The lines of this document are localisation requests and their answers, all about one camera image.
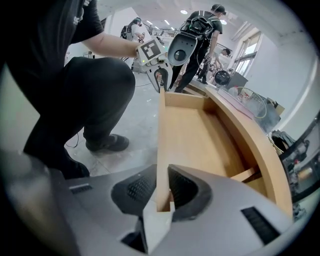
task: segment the black t-shirt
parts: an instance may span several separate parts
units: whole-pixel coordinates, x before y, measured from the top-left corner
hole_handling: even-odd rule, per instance
[[[187,19],[187,21],[191,21],[193,18],[197,17],[197,16],[204,16],[204,17],[215,17],[215,15],[210,12],[210,11],[206,11],[206,10],[197,10],[194,11],[190,17]],[[214,21],[213,24],[215,25],[215,30],[214,31],[220,31],[220,34],[222,34],[222,23],[220,21]],[[208,36],[210,39],[212,37],[212,34],[214,33],[214,31],[212,31],[212,33]],[[208,47],[210,45],[210,41],[206,40],[206,42],[204,42],[205,47]]]
[[[46,0],[40,5],[19,1],[13,10],[17,11],[20,27],[16,27],[17,22],[6,26],[5,60],[17,84],[39,111],[46,97],[62,86],[59,77],[69,45],[104,31],[97,0]]]

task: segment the wooden desk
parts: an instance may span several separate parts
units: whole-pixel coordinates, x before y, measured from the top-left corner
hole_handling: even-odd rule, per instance
[[[245,182],[292,216],[285,171],[249,117],[207,88],[210,98],[160,91],[157,209],[170,210],[167,168],[181,165]]]

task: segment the window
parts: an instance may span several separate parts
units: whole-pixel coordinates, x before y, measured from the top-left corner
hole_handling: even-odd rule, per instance
[[[233,68],[241,75],[245,75],[252,64],[257,51],[261,33],[258,32],[242,43],[239,54],[234,61]]]

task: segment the gray floor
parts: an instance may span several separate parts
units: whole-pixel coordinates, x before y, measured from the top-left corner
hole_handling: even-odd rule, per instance
[[[91,176],[99,176],[157,163],[158,102],[155,91],[146,74],[137,74],[136,88],[131,102],[112,133],[126,136],[129,147],[122,152],[91,153],[86,148],[83,130],[78,133],[76,148],[65,146],[70,156],[83,163]],[[77,135],[66,144],[75,146]]]

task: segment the cable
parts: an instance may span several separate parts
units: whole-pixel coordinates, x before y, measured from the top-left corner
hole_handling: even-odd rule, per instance
[[[142,87],[142,86],[147,86],[147,85],[151,85],[152,82],[149,82],[149,83],[146,83],[146,84],[143,84],[143,85],[136,85],[135,87]]]
[[[67,147],[75,149],[75,148],[78,146],[78,144],[79,144],[79,133],[77,133],[76,135],[78,136],[78,139],[77,139],[77,141],[76,141],[75,146],[69,146],[69,145],[66,143],[65,145],[66,145]]]

